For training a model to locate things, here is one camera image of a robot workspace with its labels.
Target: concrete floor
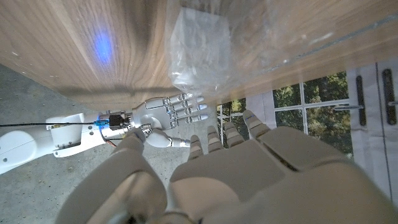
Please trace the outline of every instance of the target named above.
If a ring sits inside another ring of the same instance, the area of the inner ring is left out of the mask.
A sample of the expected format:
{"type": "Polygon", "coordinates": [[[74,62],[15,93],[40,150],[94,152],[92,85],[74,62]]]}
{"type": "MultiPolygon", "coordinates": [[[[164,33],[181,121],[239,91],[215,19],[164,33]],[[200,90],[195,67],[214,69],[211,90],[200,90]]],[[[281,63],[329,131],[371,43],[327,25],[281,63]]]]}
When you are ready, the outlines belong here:
{"type": "MultiPolygon", "coordinates": [[[[60,114],[94,112],[2,65],[0,111],[0,124],[42,123],[60,114]]],[[[208,108],[207,113],[208,120],[183,124],[167,134],[185,139],[196,134],[205,147],[207,126],[217,125],[215,107],[208,108]]],[[[0,128],[0,136],[10,130],[0,128]]],[[[57,159],[50,154],[1,174],[0,223],[53,223],[69,193],[112,150],[110,145],[103,144],[66,158],[57,159]]],[[[144,157],[165,185],[173,170],[185,162],[188,155],[188,148],[159,149],[146,144],[144,150],[144,157]]]]}

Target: black cable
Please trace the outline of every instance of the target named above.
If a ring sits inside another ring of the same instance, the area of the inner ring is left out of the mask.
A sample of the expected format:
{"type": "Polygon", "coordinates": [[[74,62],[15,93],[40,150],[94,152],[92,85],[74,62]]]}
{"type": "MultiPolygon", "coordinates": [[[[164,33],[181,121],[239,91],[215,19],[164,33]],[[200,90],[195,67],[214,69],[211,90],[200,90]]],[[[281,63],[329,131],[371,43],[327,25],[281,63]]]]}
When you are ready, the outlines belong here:
{"type": "Polygon", "coordinates": [[[27,123],[27,124],[0,124],[1,127],[16,127],[16,126],[33,126],[33,125],[73,125],[73,124],[94,124],[94,122],[90,123],[27,123]]]}

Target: robotic thumb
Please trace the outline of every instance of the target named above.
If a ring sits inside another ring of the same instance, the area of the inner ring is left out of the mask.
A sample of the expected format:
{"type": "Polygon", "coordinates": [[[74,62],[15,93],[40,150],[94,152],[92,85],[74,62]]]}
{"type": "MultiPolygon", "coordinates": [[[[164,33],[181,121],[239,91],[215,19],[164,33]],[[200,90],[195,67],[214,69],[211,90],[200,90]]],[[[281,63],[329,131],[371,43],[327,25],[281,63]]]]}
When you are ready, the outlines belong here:
{"type": "Polygon", "coordinates": [[[190,141],[180,138],[171,138],[159,129],[153,129],[147,137],[147,142],[154,147],[189,147],[190,141]]]}

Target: blue light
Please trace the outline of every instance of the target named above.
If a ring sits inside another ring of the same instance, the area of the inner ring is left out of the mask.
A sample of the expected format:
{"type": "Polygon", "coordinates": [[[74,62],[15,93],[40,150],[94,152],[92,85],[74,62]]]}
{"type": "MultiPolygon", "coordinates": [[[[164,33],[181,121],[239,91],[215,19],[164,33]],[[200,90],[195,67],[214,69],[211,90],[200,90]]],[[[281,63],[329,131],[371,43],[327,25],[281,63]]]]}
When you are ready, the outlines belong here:
{"type": "Polygon", "coordinates": [[[112,56],[112,46],[109,35],[100,32],[95,37],[95,52],[102,63],[109,63],[112,56]]]}

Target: blue component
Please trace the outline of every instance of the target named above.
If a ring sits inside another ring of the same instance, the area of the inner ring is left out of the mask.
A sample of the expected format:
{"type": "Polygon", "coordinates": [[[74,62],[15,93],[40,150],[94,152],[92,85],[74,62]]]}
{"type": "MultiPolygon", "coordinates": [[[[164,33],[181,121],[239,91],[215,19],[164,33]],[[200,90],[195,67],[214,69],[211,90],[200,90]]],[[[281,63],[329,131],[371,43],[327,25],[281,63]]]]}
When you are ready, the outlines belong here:
{"type": "Polygon", "coordinates": [[[105,125],[109,125],[109,120],[94,121],[94,125],[96,125],[96,126],[105,126],[105,125]]]}
{"type": "Polygon", "coordinates": [[[112,56],[111,38],[101,31],[95,37],[95,52],[101,63],[109,63],[112,56]]]}
{"type": "Polygon", "coordinates": [[[245,121],[247,121],[249,118],[252,118],[252,117],[254,117],[254,115],[252,115],[252,116],[250,116],[250,117],[246,118],[246,119],[245,119],[245,121]]]}

